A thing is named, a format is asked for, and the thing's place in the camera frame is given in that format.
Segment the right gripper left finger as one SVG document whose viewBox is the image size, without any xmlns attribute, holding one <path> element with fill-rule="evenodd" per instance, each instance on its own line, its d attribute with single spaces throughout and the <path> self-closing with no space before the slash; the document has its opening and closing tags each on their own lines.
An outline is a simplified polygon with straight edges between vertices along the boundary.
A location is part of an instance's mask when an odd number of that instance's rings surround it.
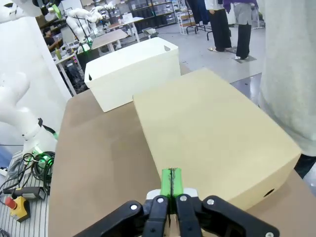
<svg viewBox="0 0 316 237">
<path fill-rule="evenodd" d="M 161 189 L 148 192 L 141 204 L 130 200 L 96 223 L 76 234 L 78 237 L 162 237 L 168 216 L 172 170 L 162 171 Z"/>
</svg>

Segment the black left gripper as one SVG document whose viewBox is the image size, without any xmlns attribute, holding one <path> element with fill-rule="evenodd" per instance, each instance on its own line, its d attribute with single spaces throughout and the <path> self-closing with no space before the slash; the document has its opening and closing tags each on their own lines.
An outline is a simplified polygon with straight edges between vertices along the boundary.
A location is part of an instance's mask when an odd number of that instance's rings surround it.
<svg viewBox="0 0 316 237">
<path fill-rule="evenodd" d="M 55 14 L 57 18 L 61 18 L 62 14 L 56 4 L 51 4 L 50 0 L 32 0 L 33 5 L 41 10 L 42 15 Z"/>
</svg>

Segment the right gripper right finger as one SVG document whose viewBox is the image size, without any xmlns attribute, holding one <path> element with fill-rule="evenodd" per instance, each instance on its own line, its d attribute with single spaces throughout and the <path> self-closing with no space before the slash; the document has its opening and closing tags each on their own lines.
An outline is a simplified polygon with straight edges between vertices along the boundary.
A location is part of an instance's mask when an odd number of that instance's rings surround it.
<svg viewBox="0 0 316 237">
<path fill-rule="evenodd" d="M 280 236 L 276 227 L 218 196 L 208 196 L 200 200 L 195 189 L 183 188 L 179 168 L 171 170 L 171 193 L 182 237 L 201 237 L 202 232 L 217 237 Z"/>
</svg>

